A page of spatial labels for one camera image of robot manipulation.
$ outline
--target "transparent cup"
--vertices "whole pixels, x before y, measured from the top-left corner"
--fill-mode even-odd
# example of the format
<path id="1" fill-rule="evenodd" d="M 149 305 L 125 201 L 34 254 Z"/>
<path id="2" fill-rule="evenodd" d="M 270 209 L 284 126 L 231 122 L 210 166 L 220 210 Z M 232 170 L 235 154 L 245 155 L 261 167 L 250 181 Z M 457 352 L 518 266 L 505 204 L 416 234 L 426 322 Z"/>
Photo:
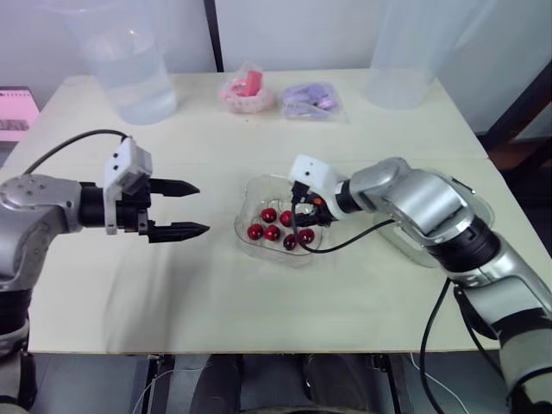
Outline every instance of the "transparent cup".
<path id="1" fill-rule="evenodd" d="M 472 37 L 495 3 L 388 0 L 368 72 L 368 100 L 389 110 L 417 106 L 443 61 Z"/>
<path id="2" fill-rule="evenodd" d="M 260 219 L 260 212 L 268 207 L 274 208 L 279 215 L 292 207 L 292 185 L 284 177 L 275 175 L 261 175 L 248 182 L 245 191 L 245 200 L 240 213 L 235 218 L 234 229 L 238 236 L 238 244 L 246 254 L 274 263 L 284 264 L 291 267 L 308 265 L 312 261 L 312 254 L 303 250 L 297 245 L 293 250 L 285 250 L 283 240 L 287 235 L 293 233 L 291 227 L 285 227 L 276 219 L 271 223 L 280 230 L 280 237 L 277 241 L 269 241 L 264 237 L 259 240 L 251 240 L 248 237 L 248 227 L 252 224 L 267 226 Z M 297 213 L 310 212 L 308 204 L 299 204 Z M 323 239 L 323 228 L 318 226 L 310 227 L 315 234 L 314 241 L 310 245 L 318 248 Z"/>
<path id="3" fill-rule="evenodd" d="M 121 118 L 143 125 L 176 109 L 143 0 L 44 0 L 61 13 L 91 72 Z"/>

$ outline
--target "red cherry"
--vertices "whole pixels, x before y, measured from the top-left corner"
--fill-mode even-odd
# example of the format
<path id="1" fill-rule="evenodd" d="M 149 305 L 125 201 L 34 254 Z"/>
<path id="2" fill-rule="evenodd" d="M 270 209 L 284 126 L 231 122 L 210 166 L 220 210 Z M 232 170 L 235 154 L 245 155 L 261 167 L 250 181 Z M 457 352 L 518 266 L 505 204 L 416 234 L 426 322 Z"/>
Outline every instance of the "red cherry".
<path id="1" fill-rule="evenodd" d="M 278 240 L 279 229 L 274 225 L 268 226 L 267 229 L 265 230 L 265 237 L 272 242 L 274 242 L 275 240 Z"/>
<path id="2" fill-rule="evenodd" d="M 278 213 L 273 208 L 264 209 L 260 213 L 260 218 L 262 218 L 263 222 L 267 222 L 267 223 L 272 223 L 274 220 L 276 220 L 277 216 L 278 216 Z"/>
<path id="3" fill-rule="evenodd" d="M 311 229 L 302 229 L 299 231 L 299 238 L 303 243 L 309 244 L 314 240 L 314 231 Z"/>
<path id="4" fill-rule="evenodd" d="M 265 230 L 262 228 L 260 224 L 253 224 L 249 226 L 248 236 L 251 240 L 259 240 L 262 237 L 264 232 Z"/>
<path id="5" fill-rule="evenodd" d="M 297 246 L 295 235 L 287 235 L 284 239 L 285 250 L 293 250 Z"/>
<path id="6" fill-rule="evenodd" d="M 292 225 L 292 213 L 289 210 L 284 211 L 279 215 L 279 222 L 286 227 L 290 227 Z"/>

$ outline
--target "wooden table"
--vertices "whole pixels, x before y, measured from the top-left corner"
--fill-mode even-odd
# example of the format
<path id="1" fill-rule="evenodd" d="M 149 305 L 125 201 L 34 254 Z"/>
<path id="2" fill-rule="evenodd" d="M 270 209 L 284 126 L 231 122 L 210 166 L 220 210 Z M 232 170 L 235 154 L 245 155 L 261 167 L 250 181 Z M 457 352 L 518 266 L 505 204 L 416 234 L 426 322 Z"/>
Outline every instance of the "wooden table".
<path id="1" fill-rule="evenodd" d="M 415 167 L 455 175 L 492 205 L 495 229 L 552 285 L 548 254 L 441 85 L 434 84 L 414 110 L 387 111 L 362 96 L 365 77 L 366 70 L 269 72 L 266 82 L 276 91 L 315 80 L 336 86 L 348 120 L 308 122 L 286 120 L 277 110 L 228 113 L 217 97 L 223 75 L 175 75 L 177 113 L 140 127 L 117 118 L 93 78 L 68 78 L 0 179 L 21 173 L 72 135 L 120 129 L 152 153 L 155 177 L 184 179 L 202 191 L 155 197 L 150 217 L 205 223 L 211 230 L 158 245 L 136 234 L 107 236 L 102 229 L 59 236 L 34 289 L 30 348 L 173 354 L 418 350 L 443 273 L 414 265 L 381 236 L 315 257 L 300 269 L 251 258 L 238 248 L 234 218 L 246 183 L 264 173 L 286 175 L 297 154 L 331 162 L 346 174 L 400 155 Z M 117 138 L 93 137 L 56 154 L 37 172 L 101 185 L 103 164 L 116 146 Z M 371 223 L 368 214 L 336 223 L 324 246 Z M 428 349 L 473 348 L 449 295 Z"/>

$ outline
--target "water container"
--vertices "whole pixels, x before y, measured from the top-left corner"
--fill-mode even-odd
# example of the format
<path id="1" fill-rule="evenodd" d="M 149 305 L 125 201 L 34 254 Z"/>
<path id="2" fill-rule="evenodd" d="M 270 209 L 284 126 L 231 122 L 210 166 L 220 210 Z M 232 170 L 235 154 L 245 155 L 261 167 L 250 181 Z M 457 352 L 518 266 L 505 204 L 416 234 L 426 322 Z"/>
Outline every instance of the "water container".
<path id="1" fill-rule="evenodd" d="M 176 97 L 143 0 L 44 0 L 44 5 L 63 14 L 125 122 L 154 123 L 174 112 Z"/>

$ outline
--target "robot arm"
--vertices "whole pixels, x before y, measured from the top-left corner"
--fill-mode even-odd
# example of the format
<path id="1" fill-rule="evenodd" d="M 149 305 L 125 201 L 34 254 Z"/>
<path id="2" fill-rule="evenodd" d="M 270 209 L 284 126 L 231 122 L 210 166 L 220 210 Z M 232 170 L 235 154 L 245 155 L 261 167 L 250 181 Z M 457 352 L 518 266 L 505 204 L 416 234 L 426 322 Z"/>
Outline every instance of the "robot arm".
<path id="1" fill-rule="evenodd" d="M 467 322 L 499 340 L 514 412 L 529 412 L 521 404 L 552 407 L 552 294 L 447 180 L 400 158 L 347 179 L 305 155 L 297 157 L 290 178 L 294 204 L 323 199 L 309 215 L 296 216 L 299 226 L 329 225 L 356 211 L 381 211 L 395 220 L 439 261 Z"/>
<path id="2" fill-rule="evenodd" d="M 105 187 L 45 175 L 23 174 L 0 185 L 0 411 L 29 409 L 35 397 L 27 352 L 32 290 L 56 235 L 105 227 L 177 242 L 209 229 L 197 223 L 156 226 L 147 217 L 150 195 L 199 192 L 184 181 L 151 179 L 151 155 L 127 137 L 105 166 Z"/>

